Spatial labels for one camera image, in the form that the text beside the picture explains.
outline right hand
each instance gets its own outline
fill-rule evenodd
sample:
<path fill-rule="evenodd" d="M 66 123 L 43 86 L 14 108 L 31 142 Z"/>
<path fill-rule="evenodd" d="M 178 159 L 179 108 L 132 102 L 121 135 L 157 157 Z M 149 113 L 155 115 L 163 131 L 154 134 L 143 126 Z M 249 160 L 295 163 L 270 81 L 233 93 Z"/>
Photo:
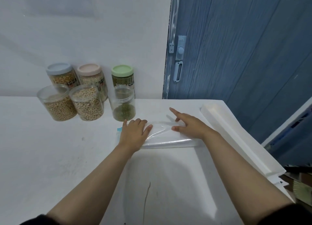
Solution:
<path fill-rule="evenodd" d="M 186 113 L 180 113 L 173 108 L 169 108 L 170 111 L 176 115 L 176 122 L 182 120 L 185 123 L 185 126 L 173 126 L 171 129 L 173 131 L 181 132 L 186 136 L 204 139 L 204 137 L 209 133 L 217 133 L 215 130 L 211 129 L 205 123 L 203 123 L 200 119 L 193 117 Z"/>

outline blue door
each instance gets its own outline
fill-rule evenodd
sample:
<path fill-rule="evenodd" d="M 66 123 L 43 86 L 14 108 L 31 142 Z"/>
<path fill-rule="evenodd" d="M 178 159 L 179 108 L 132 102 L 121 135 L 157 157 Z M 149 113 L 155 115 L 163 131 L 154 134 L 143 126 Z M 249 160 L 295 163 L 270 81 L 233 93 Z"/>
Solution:
<path fill-rule="evenodd" d="M 312 96 L 312 0 L 179 0 L 177 16 L 173 4 L 163 98 L 223 100 L 262 143 Z"/>

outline white table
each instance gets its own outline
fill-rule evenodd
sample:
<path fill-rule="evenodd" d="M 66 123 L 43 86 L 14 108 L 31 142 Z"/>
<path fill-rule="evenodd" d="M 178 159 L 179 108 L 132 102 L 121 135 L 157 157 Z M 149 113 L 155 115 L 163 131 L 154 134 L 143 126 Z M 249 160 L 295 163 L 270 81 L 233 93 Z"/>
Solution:
<path fill-rule="evenodd" d="M 167 121 L 171 106 L 209 124 L 199 110 L 207 101 L 136 99 L 135 118 Z M 35 97 L 0 97 L 0 106 L 1 224 L 49 211 L 112 151 L 122 125 L 108 101 L 92 122 L 56 122 Z M 102 224 L 142 224 L 143 213 L 144 224 L 241 224 L 202 146 L 134 154 Z"/>

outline ziplock bag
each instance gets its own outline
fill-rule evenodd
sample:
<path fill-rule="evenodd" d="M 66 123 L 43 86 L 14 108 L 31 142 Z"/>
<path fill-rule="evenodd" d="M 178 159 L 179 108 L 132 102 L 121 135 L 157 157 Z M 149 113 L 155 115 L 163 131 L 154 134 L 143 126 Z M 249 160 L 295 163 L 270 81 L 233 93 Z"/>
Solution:
<path fill-rule="evenodd" d="M 185 126 L 184 123 L 154 121 L 148 122 L 145 128 L 150 124 L 153 125 L 149 136 L 147 137 L 142 148 L 178 148 L 178 147 L 194 147 L 197 145 L 196 139 L 191 139 L 179 132 L 171 130 L 173 126 Z M 119 142 L 122 128 L 117 129 L 117 140 Z"/>

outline styrofoam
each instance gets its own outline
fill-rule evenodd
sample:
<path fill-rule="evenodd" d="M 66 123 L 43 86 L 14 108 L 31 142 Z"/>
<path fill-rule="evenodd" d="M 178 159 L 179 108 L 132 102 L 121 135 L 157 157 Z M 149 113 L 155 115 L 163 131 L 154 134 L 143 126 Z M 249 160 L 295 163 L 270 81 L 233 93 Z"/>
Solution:
<path fill-rule="evenodd" d="M 221 104 L 203 105 L 201 113 L 222 137 L 268 179 L 275 180 L 286 170 L 248 132 L 232 112 Z"/>

